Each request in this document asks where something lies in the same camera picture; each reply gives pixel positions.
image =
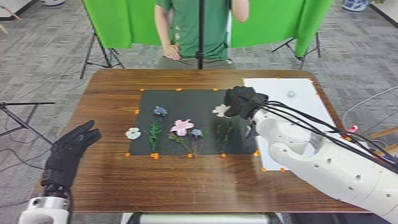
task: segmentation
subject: white paper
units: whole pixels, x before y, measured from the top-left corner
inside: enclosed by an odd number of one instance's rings
[[[333,117],[328,112],[328,108],[317,94],[314,81],[310,79],[246,79],[246,86],[253,87],[258,93],[269,95],[273,101],[280,101],[299,111],[315,116],[331,125],[335,125]],[[328,131],[328,127],[310,121],[315,127]],[[258,147],[262,154],[264,167],[269,171],[289,168],[274,161],[269,154],[269,142],[258,137]],[[310,144],[305,155],[312,156],[315,153],[315,147]]]

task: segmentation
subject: white flower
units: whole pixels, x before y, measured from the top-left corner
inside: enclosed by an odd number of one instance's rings
[[[218,117],[226,117],[226,112],[230,110],[232,106],[226,106],[225,104],[216,107],[214,114],[218,114]]]
[[[127,132],[129,139],[136,140],[141,137],[141,129],[131,128]]]

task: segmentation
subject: green shirt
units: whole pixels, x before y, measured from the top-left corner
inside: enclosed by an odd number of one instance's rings
[[[194,58],[200,50],[200,0],[157,0],[159,6],[175,9],[171,26],[173,44],[184,58]],[[205,58],[228,59],[228,20],[232,0],[209,0],[205,13]]]

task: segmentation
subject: light stand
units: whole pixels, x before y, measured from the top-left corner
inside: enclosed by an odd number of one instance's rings
[[[0,133],[0,137],[10,135],[13,132],[20,131],[22,129],[29,129],[38,135],[38,137],[49,142],[49,144],[54,145],[54,142],[49,140],[47,136],[40,133],[40,131],[29,125],[40,105],[49,105],[49,104],[56,104],[56,103],[54,102],[43,102],[43,103],[6,103],[4,102],[0,103],[0,110],[4,111],[11,119],[17,121],[17,123],[20,124],[20,127],[17,127],[15,129]],[[35,106],[35,109],[29,113],[29,118],[26,121],[17,116],[17,114],[10,111],[8,106]]]
[[[86,75],[86,69],[88,69],[88,65],[97,65],[104,68],[115,68],[118,65],[123,67],[123,69],[127,68],[123,63],[122,63],[122,60],[120,60],[120,52],[116,51],[115,48],[109,49],[109,54],[107,54],[107,50],[106,50],[106,47],[104,47],[104,43],[102,43],[102,39],[99,37],[99,34],[97,34],[97,27],[95,27],[95,23],[93,23],[93,19],[91,19],[91,14],[90,14],[90,11],[88,11],[88,7],[86,7],[86,0],[83,0],[83,3],[84,3],[84,10],[86,10],[86,13],[88,13],[88,16],[90,16],[90,21],[91,21],[91,27],[93,27],[93,30],[95,30],[95,34],[93,34],[93,37],[91,37],[91,44],[90,44],[90,50],[88,50],[88,55],[86,55],[86,62],[84,62],[84,69],[83,69],[83,74],[81,74],[81,79],[84,79],[84,75]],[[106,58],[106,65],[91,62],[91,51],[93,51],[93,45],[95,45],[95,41],[99,41],[99,45],[100,45],[100,48],[102,48],[102,53],[104,53],[104,58]]]
[[[319,52],[319,58],[322,57],[322,55],[321,55],[321,33],[319,33],[319,32],[317,32],[315,38],[317,38],[317,39],[315,39],[315,40],[317,40],[317,47],[315,47],[315,49],[314,49],[312,51],[306,51],[306,54],[305,54],[303,57],[296,57],[298,60],[301,61],[301,70],[303,70],[303,67],[305,67],[305,64],[306,64],[306,58],[308,58],[308,55],[317,51],[317,52]],[[290,46],[290,43],[294,42],[294,40],[296,40],[296,38],[292,38],[292,39],[287,41],[287,43],[276,48],[276,50],[273,51],[273,53],[274,53],[283,47],[289,47],[290,50],[292,50],[292,52],[296,53],[296,50],[294,50],[294,48],[292,48],[292,46]]]
[[[205,45],[205,0],[200,0],[200,51],[196,52],[198,69],[203,70],[203,45]]]

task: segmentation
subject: person's arm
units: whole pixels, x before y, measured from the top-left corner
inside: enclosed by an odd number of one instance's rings
[[[234,0],[234,17],[241,23],[250,19],[250,0]]]
[[[155,20],[157,20],[157,29],[159,29],[159,36],[161,42],[164,46],[164,54],[166,57],[173,60],[182,60],[179,45],[171,44],[171,36],[170,36],[170,11],[157,5],[155,7]]]

